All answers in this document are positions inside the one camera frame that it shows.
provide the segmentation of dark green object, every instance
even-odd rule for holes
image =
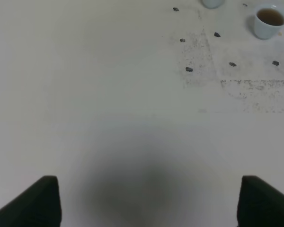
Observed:
[[[44,176],[0,209],[0,227],[59,227],[62,210],[58,179]]]
[[[237,219],[239,227],[284,227],[284,195],[257,176],[244,176]]]

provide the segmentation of brown tea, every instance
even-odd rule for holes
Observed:
[[[284,24],[284,17],[275,9],[261,9],[257,17],[266,24],[281,26]]]

